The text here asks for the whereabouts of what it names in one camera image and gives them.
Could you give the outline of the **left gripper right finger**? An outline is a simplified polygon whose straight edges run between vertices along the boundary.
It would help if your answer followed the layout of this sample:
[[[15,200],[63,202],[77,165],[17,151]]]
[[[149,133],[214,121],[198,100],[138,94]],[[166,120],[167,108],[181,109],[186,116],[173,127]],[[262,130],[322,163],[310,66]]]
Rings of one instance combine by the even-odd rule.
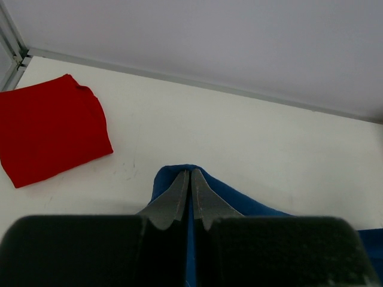
[[[328,216],[245,216],[191,172],[198,286],[376,286],[357,232]]]

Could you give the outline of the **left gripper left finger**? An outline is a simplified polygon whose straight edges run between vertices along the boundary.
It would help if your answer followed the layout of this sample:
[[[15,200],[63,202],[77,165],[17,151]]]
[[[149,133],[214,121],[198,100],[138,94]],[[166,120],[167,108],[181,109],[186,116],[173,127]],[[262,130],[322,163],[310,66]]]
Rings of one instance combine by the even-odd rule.
[[[2,286],[184,286],[188,187],[180,172],[136,215],[34,215],[1,242]]]

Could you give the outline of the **blue t shirt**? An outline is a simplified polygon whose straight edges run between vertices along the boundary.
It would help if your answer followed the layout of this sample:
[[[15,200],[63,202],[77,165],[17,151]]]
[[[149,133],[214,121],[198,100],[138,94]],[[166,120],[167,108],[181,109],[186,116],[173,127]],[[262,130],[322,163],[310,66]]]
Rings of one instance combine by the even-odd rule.
[[[155,179],[153,185],[152,198],[155,200],[163,194],[173,183],[177,175],[182,171],[190,173],[191,187],[191,173],[193,170],[198,169],[202,172],[203,177],[206,179],[210,188],[216,192],[223,200],[231,205],[238,212],[245,216],[293,216],[281,212],[271,207],[265,206],[248,196],[236,191],[234,188],[226,185],[218,179],[209,175],[205,170],[199,166],[183,164],[175,166],[162,167]],[[198,286],[196,283],[196,251],[195,251],[195,227],[194,227],[194,213],[193,213],[193,199],[192,196],[187,200],[187,207],[189,208],[188,219],[188,235],[187,235],[187,254],[186,254],[186,286]],[[356,231],[361,239],[362,245],[367,253],[367,257],[372,263],[374,270],[377,273],[376,286],[382,285],[382,230],[370,229]]]

